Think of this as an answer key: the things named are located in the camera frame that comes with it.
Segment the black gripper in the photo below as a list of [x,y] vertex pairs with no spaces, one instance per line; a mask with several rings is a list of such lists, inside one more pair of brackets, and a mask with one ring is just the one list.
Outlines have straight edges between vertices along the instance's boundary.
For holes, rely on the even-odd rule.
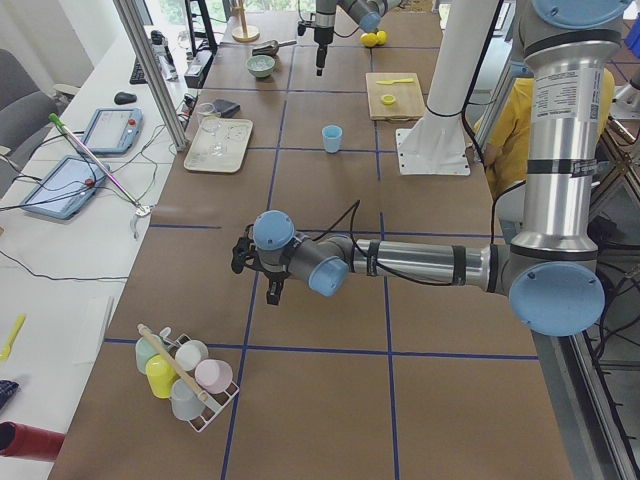
[[298,21],[298,34],[303,35],[307,29],[314,30],[314,41],[318,45],[316,51],[316,75],[322,76],[326,62],[326,49],[333,42],[334,12],[318,10],[313,12],[309,20]]
[[241,274],[245,268],[263,273],[269,279],[266,291],[267,304],[278,305],[284,288],[284,280],[290,274],[282,266],[276,266],[272,270],[267,268],[267,264],[260,259],[255,242],[250,237],[252,227],[252,224],[245,227],[243,235],[233,247],[231,269],[235,274]]

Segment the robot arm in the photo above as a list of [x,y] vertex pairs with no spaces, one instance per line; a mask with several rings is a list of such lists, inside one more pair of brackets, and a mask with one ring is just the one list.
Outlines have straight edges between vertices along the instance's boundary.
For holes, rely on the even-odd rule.
[[360,30],[372,33],[377,30],[381,18],[401,3],[401,0],[317,0],[315,10],[309,18],[300,17],[297,30],[299,36],[304,35],[307,29],[314,32],[314,41],[317,44],[316,75],[321,77],[325,68],[328,47],[334,40],[338,7]]
[[311,239],[283,212],[261,214],[232,251],[234,272],[262,272],[267,300],[300,279],[334,294],[348,273],[393,275],[431,286],[475,285],[505,295],[531,330],[579,333],[598,321],[605,292],[587,223],[595,149],[614,95],[606,63],[622,39],[623,1],[521,1],[513,52],[518,79],[484,149],[493,197],[524,188],[524,223],[506,245],[481,250],[344,236]]

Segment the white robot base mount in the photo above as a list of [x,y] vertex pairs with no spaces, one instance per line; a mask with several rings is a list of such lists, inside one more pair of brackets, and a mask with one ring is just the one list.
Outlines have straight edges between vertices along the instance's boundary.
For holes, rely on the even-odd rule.
[[396,131],[402,175],[470,174],[462,114],[500,10],[499,1],[451,3],[425,113],[412,128]]

